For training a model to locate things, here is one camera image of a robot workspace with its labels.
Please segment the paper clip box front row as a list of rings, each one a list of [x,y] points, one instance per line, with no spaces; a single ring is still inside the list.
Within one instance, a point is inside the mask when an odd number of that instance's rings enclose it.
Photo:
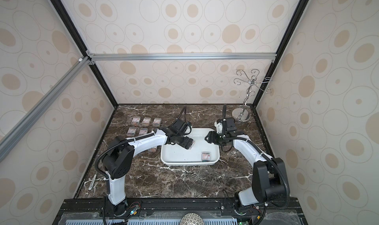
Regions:
[[[153,148],[150,148],[148,149],[149,152],[156,152],[157,151],[157,147],[153,147]]]

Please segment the white plastic storage tray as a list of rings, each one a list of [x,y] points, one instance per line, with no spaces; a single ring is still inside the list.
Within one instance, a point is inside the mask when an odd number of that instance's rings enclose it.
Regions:
[[[212,131],[211,128],[193,128],[188,137],[192,138],[195,144],[190,150],[177,144],[163,145],[160,153],[161,161],[168,166],[214,165],[220,159],[220,150],[218,145],[205,141],[205,137],[210,131]],[[203,152],[210,152],[210,162],[202,162]]]

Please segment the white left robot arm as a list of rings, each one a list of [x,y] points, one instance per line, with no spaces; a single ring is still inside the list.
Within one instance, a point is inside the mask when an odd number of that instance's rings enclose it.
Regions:
[[[96,160],[96,170],[107,180],[107,197],[116,206],[125,201],[125,175],[129,172],[134,156],[148,149],[177,144],[189,150],[194,140],[188,137],[192,131],[190,122],[176,119],[167,127],[135,138],[116,137]]]

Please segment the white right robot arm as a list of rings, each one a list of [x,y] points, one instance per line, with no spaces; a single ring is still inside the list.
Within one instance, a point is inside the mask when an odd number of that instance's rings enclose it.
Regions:
[[[215,127],[216,131],[209,132],[205,141],[218,146],[232,144],[253,167],[251,187],[238,193],[240,204],[267,203],[280,209],[288,207],[290,187],[283,160],[262,151],[249,136],[236,128],[233,118],[219,119]]]

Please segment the metal mesh ball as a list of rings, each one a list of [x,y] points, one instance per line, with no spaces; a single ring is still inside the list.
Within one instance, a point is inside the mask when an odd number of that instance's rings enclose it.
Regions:
[[[188,213],[182,217],[179,225],[205,225],[205,222],[198,214]]]

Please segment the horizontal aluminium rail back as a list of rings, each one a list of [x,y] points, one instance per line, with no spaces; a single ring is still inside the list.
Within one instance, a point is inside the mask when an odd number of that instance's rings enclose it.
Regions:
[[[94,61],[274,60],[276,53],[90,54]]]

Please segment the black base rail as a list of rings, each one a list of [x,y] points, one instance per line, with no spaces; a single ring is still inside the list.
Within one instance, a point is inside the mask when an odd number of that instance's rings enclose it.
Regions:
[[[237,199],[221,198],[135,198],[120,205],[118,215],[104,199],[65,200],[54,219],[55,225],[182,225],[187,214],[196,214],[205,225],[306,225],[299,201],[289,206],[241,206]]]

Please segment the black corner frame post right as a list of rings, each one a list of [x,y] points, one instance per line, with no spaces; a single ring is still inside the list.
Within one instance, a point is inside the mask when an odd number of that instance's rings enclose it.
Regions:
[[[292,16],[292,18],[288,24],[287,29],[284,32],[284,35],[283,35],[281,42],[278,46],[278,49],[276,51],[276,58],[273,61],[273,63],[270,64],[268,71],[265,75],[265,78],[268,78],[268,81],[265,80],[264,83],[261,84],[262,90],[260,90],[257,93],[257,95],[254,99],[254,102],[252,103],[251,109],[255,109],[258,106],[263,94],[265,93],[265,90],[268,89],[269,81],[272,80],[272,76],[273,76],[273,74],[274,74],[274,72],[275,72],[275,70],[279,64],[279,61],[281,60],[281,58],[282,58],[282,56],[283,56],[283,54],[284,54],[284,52],[285,52],[285,50],[289,44],[289,41],[290,41],[293,33],[295,32],[295,29],[296,29],[302,15],[303,15],[303,13],[304,13],[309,1],[310,0],[299,0],[299,3],[296,6],[294,14],[293,14],[293,16]]]

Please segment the black corner frame post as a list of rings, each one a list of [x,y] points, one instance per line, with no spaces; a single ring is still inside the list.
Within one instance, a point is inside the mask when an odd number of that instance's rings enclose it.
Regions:
[[[92,58],[90,57],[89,50],[88,50],[86,44],[84,43],[77,27],[73,23],[69,13],[67,12],[66,8],[64,7],[62,1],[61,0],[49,0],[49,1],[53,5],[55,11],[57,12],[59,18],[63,22],[63,24],[66,27],[69,34],[71,35],[71,38],[73,39],[75,45],[78,47],[81,54],[85,57],[89,57],[89,59],[91,61],[91,63],[89,64],[89,67],[90,67],[92,73],[94,74],[95,78],[99,82],[102,90],[106,94],[111,105],[114,108],[117,108],[118,103],[117,103],[115,97],[111,93],[110,88],[108,87],[107,83],[105,82],[105,79],[104,79],[103,75],[101,74],[99,68],[97,67],[95,62],[92,60]]]
[[[273,63],[270,64],[268,71],[265,75],[265,78],[268,78],[268,81],[265,80],[264,83],[261,84],[262,90],[260,90],[257,93],[257,95],[254,99],[254,102],[252,103],[251,109],[255,109],[258,106],[263,94],[265,93],[265,90],[268,89],[269,81],[272,80],[272,76],[273,76],[273,74],[274,74],[274,72],[275,72],[275,70],[279,64],[279,61],[281,60],[281,58],[282,58],[282,56],[283,56],[283,54],[284,54],[284,52],[285,52],[285,50],[289,44],[289,41],[290,41],[293,33],[295,32],[295,29],[296,29],[302,15],[303,15],[303,13],[304,13],[309,1],[310,0],[299,0],[299,3],[296,6],[294,14],[293,14],[293,16],[292,16],[292,18],[288,24],[287,29],[284,32],[284,35],[283,35],[281,42],[278,46],[278,49],[276,51],[276,58],[273,61]]]

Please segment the diagonal aluminium rail left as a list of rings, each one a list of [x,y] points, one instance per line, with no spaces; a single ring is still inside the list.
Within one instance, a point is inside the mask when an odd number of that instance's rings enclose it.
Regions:
[[[89,57],[81,57],[65,75],[37,102],[37,104],[7,133],[1,141],[1,161],[3,161],[31,127],[48,110],[67,86],[89,64]]]

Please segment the black corner frame post left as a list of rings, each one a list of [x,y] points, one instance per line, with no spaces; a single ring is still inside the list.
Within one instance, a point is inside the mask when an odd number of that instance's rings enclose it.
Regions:
[[[104,79],[103,75],[101,74],[99,68],[97,67],[95,62],[92,60],[92,58],[90,57],[89,50],[88,50],[86,44],[84,43],[77,27],[73,23],[69,13],[67,12],[66,8],[64,7],[62,1],[61,0],[49,0],[49,1],[53,5],[55,11],[57,12],[59,18],[63,22],[63,24],[66,27],[69,34],[71,35],[71,38],[73,39],[75,45],[78,47],[81,54],[85,57],[89,57],[89,59],[91,61],[91,63],[89,64],[89,67],[90,67],[92,73],[94,74],[95,78],[99,82],[102,90],[106,94],[111,105],[114,108],[117,108],[118,103],[117,103],[115,97],[111,93],[110,88],[108,87],[107,83],[105,82],[105,79]]]

